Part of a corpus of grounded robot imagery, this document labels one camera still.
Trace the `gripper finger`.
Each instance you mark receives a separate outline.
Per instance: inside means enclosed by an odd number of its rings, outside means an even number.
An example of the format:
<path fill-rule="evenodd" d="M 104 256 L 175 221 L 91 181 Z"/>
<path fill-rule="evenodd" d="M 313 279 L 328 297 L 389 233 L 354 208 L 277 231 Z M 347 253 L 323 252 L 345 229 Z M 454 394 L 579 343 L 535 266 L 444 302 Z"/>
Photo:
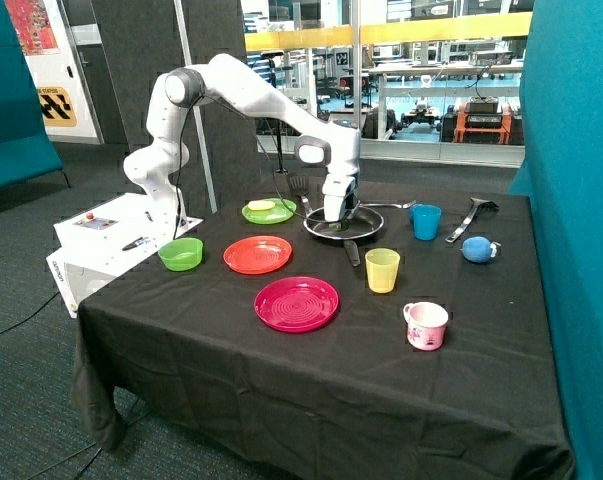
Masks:
<path fill-rule="evenodd" d="M 356 197 L 354 197 L 346 208 L 344 220 L 347 222 L 351 221 L 356 216 L 356 213 L 359 208 L 360 201 Z"/>

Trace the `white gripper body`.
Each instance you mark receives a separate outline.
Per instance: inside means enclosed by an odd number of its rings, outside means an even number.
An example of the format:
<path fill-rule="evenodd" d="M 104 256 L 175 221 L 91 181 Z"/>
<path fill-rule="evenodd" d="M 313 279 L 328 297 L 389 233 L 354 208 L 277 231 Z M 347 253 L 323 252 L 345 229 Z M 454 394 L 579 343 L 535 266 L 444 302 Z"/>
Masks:
<path fill-rule="evenodd" d="M 328 175 L 322 187 L 323 212 L 328 222 L 337 222 L 346 217 L 348 199 L 356 190 L 356 181 L 350 175 Z"/>

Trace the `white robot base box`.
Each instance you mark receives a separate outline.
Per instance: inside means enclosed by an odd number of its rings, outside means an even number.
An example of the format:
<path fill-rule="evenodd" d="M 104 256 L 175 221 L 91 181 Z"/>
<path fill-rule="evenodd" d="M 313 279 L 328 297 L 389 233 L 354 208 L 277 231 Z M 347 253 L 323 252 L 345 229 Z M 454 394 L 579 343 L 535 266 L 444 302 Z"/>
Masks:
<path fill-rule="evenodd" d="M 175 229 L 149 196 L 125 193 L 55 224 L 60 248 L 46 261 L 68 314 L 76 317 L 84 299 L 200 223 L 185 217 Z"/>

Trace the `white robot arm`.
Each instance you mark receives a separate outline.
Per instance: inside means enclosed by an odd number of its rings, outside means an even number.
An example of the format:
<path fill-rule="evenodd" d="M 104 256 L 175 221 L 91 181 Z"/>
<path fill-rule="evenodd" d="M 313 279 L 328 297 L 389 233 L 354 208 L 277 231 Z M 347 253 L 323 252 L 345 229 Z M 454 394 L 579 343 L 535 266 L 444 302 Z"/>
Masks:
<path fill-rule="evenodd" d="M 128 179 L 149 197 L 155 223 L 174 226 L 184 216 L 179 211 L 182 194 L 169 176 L 189 160 L 182 141 L 189 112 L 212 102 L 245 119 L 280 120 L 301 134 L 295 143 L 295 157 L 306 164 L 322 163 L 327 169 L 322 186 L 326 221 L 342 221 L 359 207 L 360 130 L 345 121 L 326 122 L 313 116 L 245 63 L 218 54 L 206 64 L 181 67 L 158 77 L 146 120 L 152 142 L 124 161 Z"/>

